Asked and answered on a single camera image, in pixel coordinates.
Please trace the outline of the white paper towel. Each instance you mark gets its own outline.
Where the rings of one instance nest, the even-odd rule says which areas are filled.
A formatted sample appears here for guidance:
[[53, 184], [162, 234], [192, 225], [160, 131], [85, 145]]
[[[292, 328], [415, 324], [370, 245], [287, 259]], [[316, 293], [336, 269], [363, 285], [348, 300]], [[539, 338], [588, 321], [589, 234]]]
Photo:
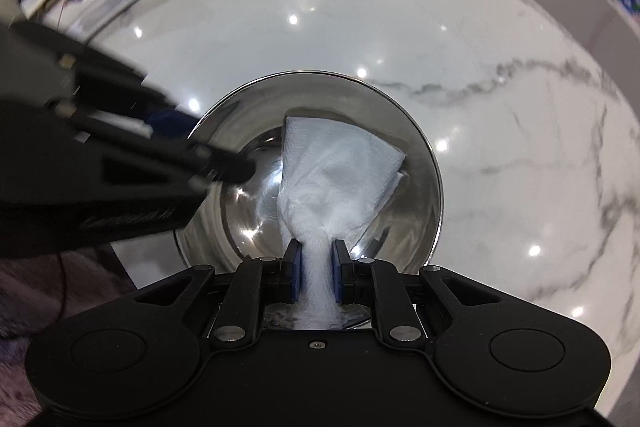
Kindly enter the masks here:
[[405, 153], [352, 124], [288, 117], [278, 220], [284, 247], [302, 244], [303, 286], [275, 329], [344, 329], [369, 310], [335, 300], [331, 246], [354, 247], [396, 190]]

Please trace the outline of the stainless steel bowl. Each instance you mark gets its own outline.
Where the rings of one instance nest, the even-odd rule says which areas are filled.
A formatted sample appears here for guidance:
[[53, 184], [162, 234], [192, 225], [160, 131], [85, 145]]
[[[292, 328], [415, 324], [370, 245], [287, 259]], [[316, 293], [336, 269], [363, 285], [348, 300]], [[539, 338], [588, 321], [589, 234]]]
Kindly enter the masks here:
[[189, 265], [231, 271], [320, 234], [400, 272], [430, 262], [444, 215], [437, 160], [419, 125], [375, 87], [281, 72], [226, 95], [193, 138], [245, 156], [256, 171], [210, 189], [182, 233]]

